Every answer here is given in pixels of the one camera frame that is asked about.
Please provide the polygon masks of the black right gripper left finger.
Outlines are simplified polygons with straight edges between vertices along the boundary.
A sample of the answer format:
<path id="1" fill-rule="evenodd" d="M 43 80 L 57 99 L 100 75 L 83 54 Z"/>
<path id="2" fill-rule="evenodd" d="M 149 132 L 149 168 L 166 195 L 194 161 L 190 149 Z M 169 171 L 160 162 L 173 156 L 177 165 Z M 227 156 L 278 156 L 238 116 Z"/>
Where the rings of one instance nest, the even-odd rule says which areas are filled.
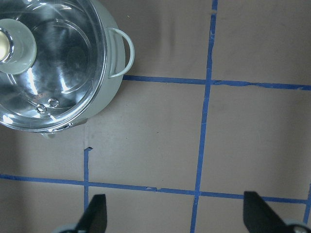
<path id="1" fill-rule="evenodd" d="M 75 233 L 104 233 L 107 228 L 106 195 L 94 195 L 79 222 Z"/>

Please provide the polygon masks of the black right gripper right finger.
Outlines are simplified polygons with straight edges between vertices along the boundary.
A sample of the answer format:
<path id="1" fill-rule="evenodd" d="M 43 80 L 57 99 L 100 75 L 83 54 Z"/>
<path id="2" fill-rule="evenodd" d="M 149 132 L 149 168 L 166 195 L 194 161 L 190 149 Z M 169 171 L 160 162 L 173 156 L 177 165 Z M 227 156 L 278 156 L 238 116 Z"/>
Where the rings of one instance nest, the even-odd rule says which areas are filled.
<path id="1" fill-rule="evenodd" d="M 290 228 L 255 191 L 245 191 L 243 222 L 249 233 L 289 233 Z"/>

